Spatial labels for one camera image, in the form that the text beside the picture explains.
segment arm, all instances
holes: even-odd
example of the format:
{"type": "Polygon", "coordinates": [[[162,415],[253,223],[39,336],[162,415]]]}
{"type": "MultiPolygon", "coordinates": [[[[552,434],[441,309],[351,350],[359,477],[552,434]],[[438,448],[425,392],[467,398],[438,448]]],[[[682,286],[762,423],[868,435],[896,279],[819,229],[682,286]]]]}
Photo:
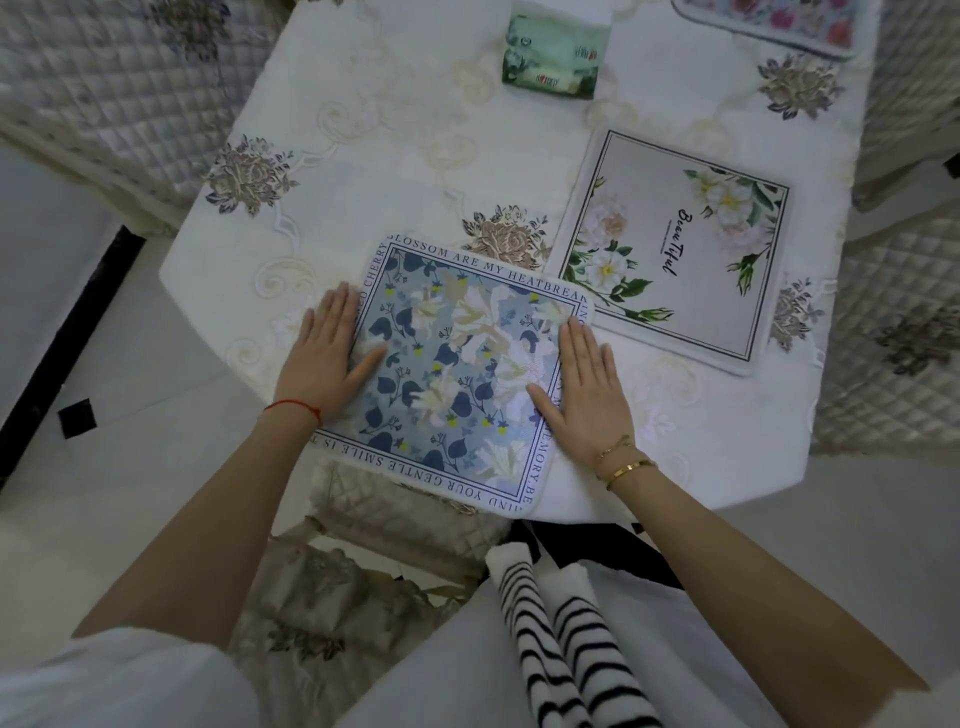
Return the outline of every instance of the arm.
{"type": "MultiPolygon", "coordinates": [[[[537,408],[561,446],[604,481],[646,457],[632,445],[599,455],[623,435],[630,406],[608,345],[571,319],[561,331],[563,409],[534,385],[537,408]]],[[[763,694],[792,726],[856,726],[895,690],[929,690],[836,602],[702,506],[657,468],[611,486],[633,511],[690,599],[763,694]]]]}
{"type": "MultiPolygon", "coordinates": [[[[345,283],[303,315],[276,383],[276,400],[318,406],[336,417],[383,357],[347,370],[359,295],[345,283]]],[[[226,648],[270,536],[287,479],[317,426],[304,407],[260,415],[252,434],[164,526],[74,632],[143,627],[226,648]]]]}

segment striped fabric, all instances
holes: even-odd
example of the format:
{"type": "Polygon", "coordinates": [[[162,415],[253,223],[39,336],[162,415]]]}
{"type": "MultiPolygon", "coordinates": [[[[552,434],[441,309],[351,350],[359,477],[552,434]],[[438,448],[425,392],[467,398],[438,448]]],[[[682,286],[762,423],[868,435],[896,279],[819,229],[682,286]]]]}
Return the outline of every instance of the striped fabric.
{"type": "Polygon", "coordinates": [[[534,577],[526,544],[487,554],[539,726],[660,726],[596,606],[587,570],[534,577]]]}

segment green tissue pack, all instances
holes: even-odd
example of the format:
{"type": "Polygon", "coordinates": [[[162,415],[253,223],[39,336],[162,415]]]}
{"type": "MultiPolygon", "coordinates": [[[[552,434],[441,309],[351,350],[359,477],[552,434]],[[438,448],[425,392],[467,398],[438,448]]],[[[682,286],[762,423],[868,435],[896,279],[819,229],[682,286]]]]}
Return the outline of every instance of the green tissue pack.
{"type": "Polygon", "coordinates": [[[612,11],[595,0],[517,0],[503,83],[592,99],[611,24],[612,11]]]}

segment floral tray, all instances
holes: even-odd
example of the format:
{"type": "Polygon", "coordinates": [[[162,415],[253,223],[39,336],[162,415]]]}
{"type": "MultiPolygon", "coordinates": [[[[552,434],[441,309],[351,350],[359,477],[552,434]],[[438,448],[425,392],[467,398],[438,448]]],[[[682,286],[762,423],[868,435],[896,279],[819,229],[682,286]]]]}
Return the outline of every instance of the floral tray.
{"type": "Polygon", "coordinates": [[[748,375],[774,312],[789,192],[602,128],[545,271],[594,295],[597,326],[748,375]]]}
{"type": "Polygon", "coordinates": [[[845,59],[856,52],[859,0],[673,0],[708,25],[845,59]]]}
{"type": "Polygon", "coordinates": [[[468,251],[391,235],[364,276],[353,356],[380,370],[314,442],[335,458],[477,508],[522,518],[552,436],[526,392],[560,400],[560,325],[590,296],[468,251]]]}

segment table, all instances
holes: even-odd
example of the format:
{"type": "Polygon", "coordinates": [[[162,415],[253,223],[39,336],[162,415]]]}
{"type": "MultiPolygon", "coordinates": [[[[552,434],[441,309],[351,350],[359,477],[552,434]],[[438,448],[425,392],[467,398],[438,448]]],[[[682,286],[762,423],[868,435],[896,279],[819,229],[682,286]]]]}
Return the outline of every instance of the table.
{"type": "MultiPolygon", "coordinates": [[[[302,2],[161,278],[268,401],[303,308],[358,281],[386,234],[477,246],[537,220],[548,248],[597,125],[769,172],[796,197],[755,376],[598,339],[612,344],[640,446],[689,493],[719,508],[786,488],[804,475],[876,48],[880,2],[864,6],[859,55],[831,64],[634,0],[615,16],[596,98],[580,101],[500,83],[509,0],[302,2]]],[[[565,457],[535,512],[621,516],[565,457]]]]}

